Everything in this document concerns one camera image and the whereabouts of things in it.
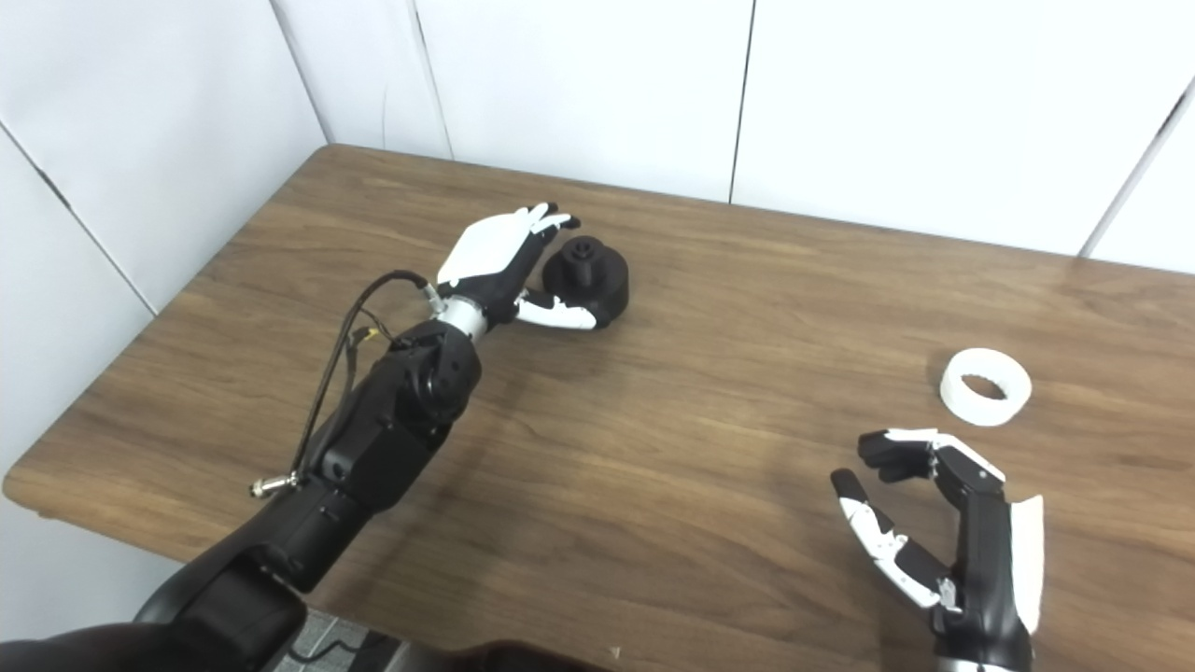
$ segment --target black finger segment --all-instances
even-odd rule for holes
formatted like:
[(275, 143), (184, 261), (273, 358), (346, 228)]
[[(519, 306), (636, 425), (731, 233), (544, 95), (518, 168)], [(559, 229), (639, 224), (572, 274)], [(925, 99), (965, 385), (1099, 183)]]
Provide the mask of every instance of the black finger segment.
[(896, 567), (933, 592), (938, 592), (938, 579), (950, 573), (949, 567), (913, 539), (905, 542), (901, 550), (896, 551), (895, 561)]
[(539, 289), (527, 289), (523, 300), (541, 308), (552, 310), (556, 307), (556, 297)]
[(929, 478), (932, 450), (926, 441), (893, 441), (887, 430), (859, 436), (859, 457), (871, 469), (880, 470), (880, 479), (895, 483), (906, 478)]
[(850, 469), (838, 469), (829, 475), (829, 482), (834, 485), (834, 493), (839, 499), (854, 500), (857, 502), (868, 501), (868, 491), (859, 483), (859, 477)]
[(870, 506), (871, 506), (871, 513), (876, 514), (876, 525), (880, 525), (880, 531), (883, 532), (884, 534), (891, 532), (893, 527), (896, 526), (896, 524), (893, 523), (893, 519), (888, 518), (888, 514), (881, 511), (878, 507), (876, 507), (876, 505), (870, 505)]

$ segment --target black robotic arm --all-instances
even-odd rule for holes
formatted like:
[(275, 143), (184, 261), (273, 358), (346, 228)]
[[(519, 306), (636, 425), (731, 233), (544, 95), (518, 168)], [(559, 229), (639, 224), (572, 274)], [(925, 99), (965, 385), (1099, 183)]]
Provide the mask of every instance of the black robotic arm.
[[(171, 576), (134, 623), (2, 643), (0, 670), (246, 672), (276, 665), (306, 621), (296, 591), (312, 591), (364, 525), (403, 497), (464, 413), (482, 375), (476, 343), (521, 308), (551, 312), (525, 308), (525, 283), (556, 232), (580, 225), (554, 209), (544, 203), (470, 226), (439, 287), (406, 271), (390, 274), (424, 292), (431, 318), (392, 336), (320, 429), (310, 434), (308, 424), (289, 474), (253, 485), (269, 497), (265, 506)], [(387, 279), (350, 311), (337, 352), (356, 311)], [(557, 306), (556, 322), (533, 322), (605, 326), (581, 314), (586, 308), (549, 303)]]
[(1007, 502), (1004, 474), (957, 436), (883, 429), (859, 436), (859, 457), (884, 483), (929, 478), (958, 509), (957, 556), (946, 566), (895, 524), (848, 469), (831, 481), (876, 567), (925, 610), (942, 672), (1029, 672), (1044, 562), (1041, 496)]

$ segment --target white wall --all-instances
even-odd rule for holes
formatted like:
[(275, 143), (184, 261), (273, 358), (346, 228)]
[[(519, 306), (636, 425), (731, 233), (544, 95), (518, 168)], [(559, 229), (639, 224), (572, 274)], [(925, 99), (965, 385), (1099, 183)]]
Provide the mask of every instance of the white wall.
[(1076, 255), (1191, 25), (1188, 0), (758, 0), (734, 202)]
[[(2, 474), (153, 314), (4, 133), (0, 191)], [(131, 618), (176, 568), (6, 499), (0, 530), (0, 640)]]
[(1195, 273), (1195, 81), (1093, 258)]
[[(266, 0), (0, 0), (0, 126), (7, 472), (324, 136)], [(177, 567), (0, 517), (0, 640), (127, 621)]]
[(750, 0), (417, 6), (456, 160), (727, 200)]
[(0, 121), (155, 311), (325, 142), (266, 0), (0, 17)]
[(750, 0), (277, 2), (333, 142), (729, 195)]
[(330, 142), (451, 158), (411, 0), (276, 0)]

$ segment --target black cylindrical object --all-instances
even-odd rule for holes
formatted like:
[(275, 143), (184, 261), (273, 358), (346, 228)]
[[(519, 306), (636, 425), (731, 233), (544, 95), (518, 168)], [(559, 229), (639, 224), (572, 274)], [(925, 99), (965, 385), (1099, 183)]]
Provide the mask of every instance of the black cylindrical object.
[(598, 329), (623, 314), (631, 298), (626, 259), (593, 236), (570, 239), (544, 264), (544, 289), (593, 313)]

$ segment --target white plastic ring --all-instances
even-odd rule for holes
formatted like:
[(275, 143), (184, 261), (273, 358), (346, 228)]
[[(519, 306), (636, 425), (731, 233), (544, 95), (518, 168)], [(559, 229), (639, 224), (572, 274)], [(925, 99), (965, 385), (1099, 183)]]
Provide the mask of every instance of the white plastic ring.
[[(991, 380), (1004, 392), (1003, 399), (989, 399), (972, 390), (964, 375)], [(1004, 424), (1029, 401), (1034, 384), (1017, 360), (988, 348), (970, 348), (950, 358), (942, 375), (942, 401), (950, 413), (980, 427)]]

